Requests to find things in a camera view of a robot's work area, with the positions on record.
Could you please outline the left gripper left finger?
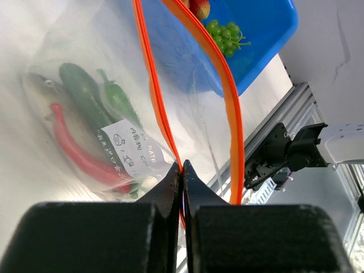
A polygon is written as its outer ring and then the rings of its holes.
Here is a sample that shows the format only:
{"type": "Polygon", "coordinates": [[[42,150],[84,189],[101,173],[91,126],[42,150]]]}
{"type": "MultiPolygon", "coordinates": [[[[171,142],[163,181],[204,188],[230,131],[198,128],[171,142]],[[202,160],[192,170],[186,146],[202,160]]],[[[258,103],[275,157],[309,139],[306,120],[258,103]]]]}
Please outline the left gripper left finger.
{"type": "Polygon", "coordinates": [[[41,202],[20,219],[2,272],[175,272],[181,173],[136,202],[41,202]]]}

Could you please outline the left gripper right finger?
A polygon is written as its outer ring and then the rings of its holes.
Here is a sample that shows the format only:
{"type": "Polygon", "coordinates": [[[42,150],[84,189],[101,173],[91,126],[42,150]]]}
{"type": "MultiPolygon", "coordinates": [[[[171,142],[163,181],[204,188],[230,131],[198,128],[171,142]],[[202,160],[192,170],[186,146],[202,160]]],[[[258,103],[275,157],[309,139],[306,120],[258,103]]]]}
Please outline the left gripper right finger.
{"type": "Polygon", "coordinates": [[[183,164],[189,272],[352,272],[329,215],[312,205],[230,205],[183,164]]]}

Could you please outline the green chili pepper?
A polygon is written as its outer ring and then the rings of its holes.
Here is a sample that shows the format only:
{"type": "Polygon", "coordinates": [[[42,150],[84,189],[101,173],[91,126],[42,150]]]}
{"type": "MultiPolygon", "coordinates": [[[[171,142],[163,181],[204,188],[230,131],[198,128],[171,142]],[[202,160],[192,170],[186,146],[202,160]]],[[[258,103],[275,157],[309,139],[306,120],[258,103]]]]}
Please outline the green chili pepper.
{"type": "Polygon", "coordinates": [[[109,113],[112,118],[115,121],[126,119],[133,125],[142,127],[140,119],[124,90],[115,83],[115,80],[109,80],[103,69],[97,69],[96,71],[104,81],[107,109],[110,110],[109,113]]]}

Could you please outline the clear zip bag orange zipper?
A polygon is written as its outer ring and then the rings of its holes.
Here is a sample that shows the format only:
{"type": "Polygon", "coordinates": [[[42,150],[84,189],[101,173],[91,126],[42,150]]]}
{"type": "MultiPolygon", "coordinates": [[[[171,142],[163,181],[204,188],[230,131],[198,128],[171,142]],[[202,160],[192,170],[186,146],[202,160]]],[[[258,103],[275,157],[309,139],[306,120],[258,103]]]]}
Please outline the clear zip bag orange zipper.
{"type": "Polygon", "coordinates": [[[182,168],[189,160],[204,182],[221,181],[222,168],[229,163],[230,203],[239,205],[245,155],[241,108],[230,68],[210,34],[182,1],[162,1],[209,56],[223,95],[177,90],[156,68],[142,2],[70,1],[23,73],[37,73],[63,86],[59,67],[77,64],[98,84],[106,109],[104,81],[96,70],[103,69],[108,79],[124,90],[142,127],[123,119],[94,130],[80,113],[92,141],[92,146],[83,150],[117,172],[123,171],[131,184],[130,193],[103,185],[81,171],[45,129],[76,177],[104,200],[135,201],[160,182],[173,164],[182,168]]]}

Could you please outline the green cucumber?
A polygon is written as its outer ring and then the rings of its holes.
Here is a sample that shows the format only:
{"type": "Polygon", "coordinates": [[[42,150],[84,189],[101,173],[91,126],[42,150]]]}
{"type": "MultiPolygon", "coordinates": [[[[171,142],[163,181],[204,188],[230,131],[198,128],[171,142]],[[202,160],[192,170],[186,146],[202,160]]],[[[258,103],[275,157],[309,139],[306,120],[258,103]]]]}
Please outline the green cucumber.
{"type": "Polygon", "coordinates": [[[63,63],[59,67],[59,77],[66,92],[94,130],[117,121],[104,107],[98,84],[82,67],[63,63]]]}

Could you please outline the green grape bunch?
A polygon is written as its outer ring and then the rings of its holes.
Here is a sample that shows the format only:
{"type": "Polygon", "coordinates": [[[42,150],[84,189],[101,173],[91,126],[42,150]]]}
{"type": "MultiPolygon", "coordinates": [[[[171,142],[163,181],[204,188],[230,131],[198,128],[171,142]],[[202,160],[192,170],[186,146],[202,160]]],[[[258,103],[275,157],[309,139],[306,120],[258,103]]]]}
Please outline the green grape bunch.
{"type": "Polygon", "coordinates": [[[218,20],[213,19],[205,24],[205,28],[227,58],[232,58],[243,46],[251,45],[251,42],[246,41],[239,25],[233,21],[220,24],[218,20]]]}

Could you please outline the red orange mango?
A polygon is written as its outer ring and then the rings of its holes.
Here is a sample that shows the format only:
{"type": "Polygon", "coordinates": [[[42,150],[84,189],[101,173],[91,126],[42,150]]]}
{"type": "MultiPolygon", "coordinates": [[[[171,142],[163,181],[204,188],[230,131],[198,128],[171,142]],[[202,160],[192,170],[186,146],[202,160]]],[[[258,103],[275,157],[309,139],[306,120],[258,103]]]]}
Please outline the red orange mango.
{"type": "Polygon", "coordinates": [[[204,20],[210,14],[210,3],[208,0],[182,0],[182,3],[186,5],[198,20],[204,20]]]}

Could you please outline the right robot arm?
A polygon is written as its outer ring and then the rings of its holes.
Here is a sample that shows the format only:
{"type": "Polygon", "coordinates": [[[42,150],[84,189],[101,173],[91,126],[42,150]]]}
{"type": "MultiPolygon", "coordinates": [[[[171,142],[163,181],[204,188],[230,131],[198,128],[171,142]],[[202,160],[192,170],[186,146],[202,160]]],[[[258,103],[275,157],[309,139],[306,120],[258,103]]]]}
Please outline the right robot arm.
{"type": "Polygon", "coordinates": [[[341,163],[363,164],[363,122],[304,126],[285,148],[284,166],[292,172],[341,163]]]}

